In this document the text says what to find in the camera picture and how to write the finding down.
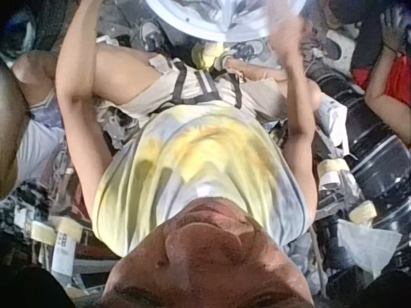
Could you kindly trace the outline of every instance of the shirt sleeve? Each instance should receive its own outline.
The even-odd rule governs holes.
[[[285,246],[307,232],[310,219],[304,195],[281,152],[276,150],[281,165],[276,174],[277,193],[273,196],[268,233],[279,246]]]

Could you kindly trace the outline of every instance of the sneaker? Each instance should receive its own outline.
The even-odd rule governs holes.
[[[214,63],[214,68],[217,71],[221,71],[225,68],[225,62],[228,58],[235,58],[243,60],[244,62],[249,62],[254,58],[258,58],[264,50],[266,50],[267,45],[263,40],[249,40],[246,42],[237,43],[230,48],[229,51],[223,53]]]
[[[150,19],[142,23],[140,26],[140,40],[145,51],[170,56],[171,43],[156,20]]]

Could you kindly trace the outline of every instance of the red shirt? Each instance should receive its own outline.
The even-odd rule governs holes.
[[[384,94],[411,107],[410,73],[410,59],[406,56],[398,57],[392,65]],[[368,87],[370,74],[370,69],[353,70],[355,82],[364,90]]]

